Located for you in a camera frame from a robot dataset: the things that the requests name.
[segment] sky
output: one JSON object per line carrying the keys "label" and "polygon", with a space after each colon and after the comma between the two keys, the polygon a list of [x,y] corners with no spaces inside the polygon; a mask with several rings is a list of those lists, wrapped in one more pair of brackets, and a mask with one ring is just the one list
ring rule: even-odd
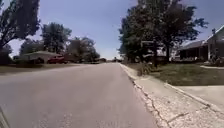
{"label": "sky", "polygon": [[[9,0],[3,0],[5,7]],[[205,18],[209,22],[207,29],[199,29],[202,33],[198,40],[208,38],[212,29],[224,25],[223,0],[183,0],[188,5],[197,7],[195,17]],[[41,24],[57,22],[72,29],[73,37],[87,36],[96,42],[96,49],[102,57],[112,59],[118,57],[120,47],[119,31],[121,19],[126,16],[127,9],[134,6],[137,0],[40,0],[39,18]],[[38,31],[33,39],[41,39]],[[17,55],[22,41],[10,42],[13,55]]]}

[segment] road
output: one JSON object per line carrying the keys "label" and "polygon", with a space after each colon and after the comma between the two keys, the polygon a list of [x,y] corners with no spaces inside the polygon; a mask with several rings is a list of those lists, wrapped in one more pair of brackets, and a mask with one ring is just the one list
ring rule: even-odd
{"label": "road", "polygon": [[119,64],[0,76],[11,128],[157,128]]}

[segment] house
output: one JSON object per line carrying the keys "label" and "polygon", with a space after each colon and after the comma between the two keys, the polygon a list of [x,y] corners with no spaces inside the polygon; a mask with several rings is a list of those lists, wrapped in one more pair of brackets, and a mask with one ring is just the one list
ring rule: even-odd
{"label": "house", "polygon": [[204,61],[211,59],[211,55],[218,49],[219,56],[224,57],[224,26],[214,32],[206,40],[195,41],[179,49],[180,58],[200,58]]}
{"label": "house", "polygon": [[51,57],[54,56],[61,56],[60,54],[47,52],[47,51],[38,51],[33,53],[28,53],[20,56],[20,59],[22,60],[36,60],[38,58],[41,58],[46,63]]}

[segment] front yard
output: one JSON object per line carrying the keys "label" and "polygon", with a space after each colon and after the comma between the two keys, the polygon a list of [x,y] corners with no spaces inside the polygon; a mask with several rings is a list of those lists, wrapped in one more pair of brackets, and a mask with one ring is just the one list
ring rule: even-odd
{"label": "front yard", "polygon": [[224,85],[224,70],[205,69],[197,64],[159,66],[158,71],[151,72],[150,75],[174,86]]}
{"label": "front yard", "polygon": [[74,65],[69,64],[45,64],[45,65],[36,65],[36,66],[27,66],[27,67],[19,67],[17,65],[10,65],[10,66],[0,66],[0,75],[3,74],[13,74],[19,72],[31,72],[31,71],[39,71],[39,70],[47,70],[47,69],[54,69],[54,68],[64,68],[64,67],[71,67]]}

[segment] house roof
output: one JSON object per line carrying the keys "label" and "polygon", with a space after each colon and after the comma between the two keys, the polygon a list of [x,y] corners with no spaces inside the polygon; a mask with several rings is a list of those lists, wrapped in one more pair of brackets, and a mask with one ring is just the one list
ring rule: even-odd
{"label": "house roof", "polygon": [[[223,29],[224,25],[215,32],[215,35],[219,34]],[[203,44],[208,43],[208,41],[211,40],[212,37],[214,37],[214,35],[211,35],[207,40],[203,41]]]}
{"label": "house roof", "polygon": [[47,51],[38,51],[38,52],[28,53],[28,54],[24,54],[24,55],[27,56],[27,55],[33,55],[33,54],[44,54],[44,55],[51,55],[51,56],[60,56],[60,54],[53,53],[53,52],[47,52]]}
{"label": "house roof", "polygon": [[188,45],[185,45],[185,46],[181,47],[179,50],[187,50],[187,49],[197,48],[197,47],[202,46],[203,42],[204,42],[204,40],[192,42]]}

